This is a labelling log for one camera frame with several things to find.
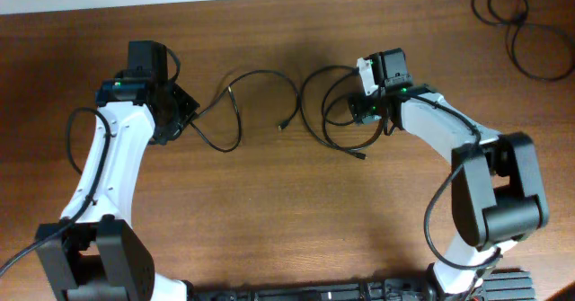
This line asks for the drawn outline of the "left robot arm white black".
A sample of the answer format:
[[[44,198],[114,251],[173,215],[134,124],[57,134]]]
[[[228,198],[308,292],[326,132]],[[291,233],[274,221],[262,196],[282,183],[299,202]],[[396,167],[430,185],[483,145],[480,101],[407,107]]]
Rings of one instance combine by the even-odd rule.
[[[36,253],[58,300],[191,300],[187,280],[159,274],[132,228],[146,148],[177,139],[199,104],[177,85],[175,54],[152,40],[128,44],[128,66],[105,80],[90,112],[93,142],[58,222],[39,226]]]

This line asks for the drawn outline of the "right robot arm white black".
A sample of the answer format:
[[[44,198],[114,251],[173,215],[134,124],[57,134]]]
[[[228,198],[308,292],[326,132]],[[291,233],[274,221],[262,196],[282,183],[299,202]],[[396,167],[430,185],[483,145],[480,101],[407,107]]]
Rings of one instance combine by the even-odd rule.
[[[375,121],[379,131],[395,129],[420,138],[451,165],[424,213],[446,189],[451,190],[456,234],[446,252],[424,236],[436,256],[422,279],[389,279],[385,298],[413,300],[488,300],[486,286],[509,278],[493,270],[503,254],[550,218],[535,144],[523,132],[501,134],[451,106],[426,85],[417,86],[401,49],[359,58],[353,73],[362,90],[348,99],[357,123]]]

